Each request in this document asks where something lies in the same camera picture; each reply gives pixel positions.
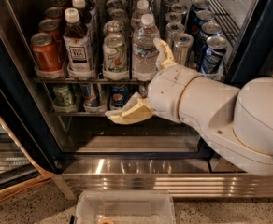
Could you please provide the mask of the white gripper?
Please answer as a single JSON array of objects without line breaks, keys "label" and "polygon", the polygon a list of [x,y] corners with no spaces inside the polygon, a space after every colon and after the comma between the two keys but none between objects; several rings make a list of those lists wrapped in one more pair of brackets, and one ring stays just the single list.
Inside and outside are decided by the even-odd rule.
[{"label": "white gripper", "polygon": [[148,98],[138,92],[119,110],[107,111],[106,117],[116,124],[130,125],[156,116],[180,123],[179,103],[182,94],[199,73],[175,64],[174,55],[161,38],[154,38],[158,50],[156,66],[159,70],[148,86]]}]

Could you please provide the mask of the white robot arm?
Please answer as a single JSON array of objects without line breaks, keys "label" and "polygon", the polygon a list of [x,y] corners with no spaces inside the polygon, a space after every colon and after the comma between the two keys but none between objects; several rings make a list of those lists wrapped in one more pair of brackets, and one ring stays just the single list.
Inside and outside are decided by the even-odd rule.
[{"label": "white robot arm", "polygon": [[253,175],[273,175],[273,78],[236,88],[206,77],[174,60],[171,48],[153,40],[158,72],[143,98],[106,116],[121,125],[156,115],[194,128],[220,156]]}]

